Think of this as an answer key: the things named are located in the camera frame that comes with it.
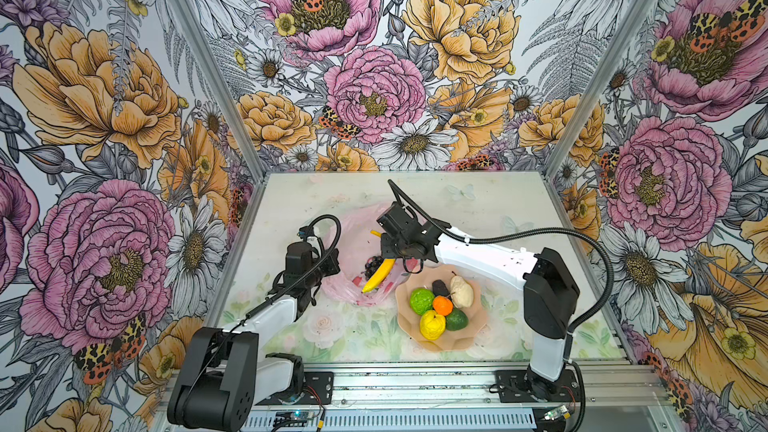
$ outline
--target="green fruit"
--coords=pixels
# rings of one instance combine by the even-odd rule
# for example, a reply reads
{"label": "green fruit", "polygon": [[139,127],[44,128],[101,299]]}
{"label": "green fruit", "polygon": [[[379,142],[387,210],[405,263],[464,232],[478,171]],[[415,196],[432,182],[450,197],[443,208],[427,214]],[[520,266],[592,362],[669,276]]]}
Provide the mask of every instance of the green fruit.
{"label": "green fruit", "polygon": [[446,329],[449,331],[460,331],[467,325],[469,325],[467,315],[457,308],[446,316]]}
{"label": "green fruit", "polygon": [[426,288],[418,288],[411,293],[411,308],[419,315],[432,310],[432,301],[435,295]]}

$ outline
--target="bowl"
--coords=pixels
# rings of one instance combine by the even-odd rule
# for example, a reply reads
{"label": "bowl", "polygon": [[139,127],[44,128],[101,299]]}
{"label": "bowl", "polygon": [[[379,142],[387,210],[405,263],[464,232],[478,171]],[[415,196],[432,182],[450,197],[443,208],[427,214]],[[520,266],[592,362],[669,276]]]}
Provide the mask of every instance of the bowl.
{"label": "bowl", "polygon": [[397,323],[411,338],[424,349],[431,352],[447,350],[466,350],[474,345],[475,335],[488,322],[488,312],[482,307],[480,300],[480,284],[467,280],[475,292],[475,301],[471,307],[460,309],[467,315],[469,324],[460,331],[445,331],[436,341],[425,339],[418,328],[422,316],[411,309],[411,293],[418,288],[432,290],[432,283],[442,280],[450,287],[451,279],[456,274],[456,268],[451,265],[440,265],[435,268],[425,268],[420,274],[414,274],[395,289],[397,297]]}

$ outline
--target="yellow banana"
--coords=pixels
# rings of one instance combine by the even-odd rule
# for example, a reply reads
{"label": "yellow banana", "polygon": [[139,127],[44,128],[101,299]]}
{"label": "yellow banana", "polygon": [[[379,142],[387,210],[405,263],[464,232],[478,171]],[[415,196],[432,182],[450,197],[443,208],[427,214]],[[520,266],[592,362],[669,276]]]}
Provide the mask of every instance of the yellow banana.
{"label": "yellow banana", "polygon": [[364,294],[367,294],[368,292],[372,291],[374,288],[378,287],[379,284],[381,284],[387,275],[392,271],[392,267],[395,266],[395,260],[394,258],[385,258],[384,262],[379,265],[379,268],[376,270],[376,273],[371,276],[370,280],[366,282],[365,287],[362,288],[362,292]]}

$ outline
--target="floral wallpaper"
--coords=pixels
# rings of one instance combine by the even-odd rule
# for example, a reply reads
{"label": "floral wallpaper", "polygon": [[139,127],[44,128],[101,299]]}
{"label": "floral wallpaper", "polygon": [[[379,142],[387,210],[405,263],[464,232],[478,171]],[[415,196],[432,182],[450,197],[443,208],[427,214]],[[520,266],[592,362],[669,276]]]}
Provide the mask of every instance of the floral wallpaper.
{"label": "floral wallpaper", "polygon": [[254,181],[162,0],[0,16],[2,428],[146,432]]}
{"label": "floral wallpaper", "polygon": [[631,0],[189,1],[284,172],[543,168]]}
{"label": "floral wallpaper", "polygon": [[658,0],[554,175],[689,430],[768,430],[766,1]]}

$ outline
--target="pink plastic bag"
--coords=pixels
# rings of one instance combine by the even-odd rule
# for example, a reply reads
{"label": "pink plastic bag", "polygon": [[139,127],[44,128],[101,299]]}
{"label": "pink plastic bag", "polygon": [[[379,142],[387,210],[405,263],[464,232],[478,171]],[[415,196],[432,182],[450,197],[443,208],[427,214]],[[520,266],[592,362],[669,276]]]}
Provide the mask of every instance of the pink plastic bag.
{"label": "pink plastic bag", "polygon": [[[339,265],[341,273],[326,277],[322,280],[322,291],[331,299],[349,302],[354,305],[371,307],[380,304],[395,290],[395,287],[408,279],[408,274],[402,267],[402,261],[397,261],[392,271],[379,287],[373,292],[364,294],[362,286],[368,279],[365,276],[368,259],[381,254],[381,243],[371,230],[383,232],[376,219],[388,209],[389,203],[359,208],[341,220],[341,239],[339,245]],[[332,241],[332,231],[325,244]],[[418,267],[417,260],[408,261],[408,270]]]}

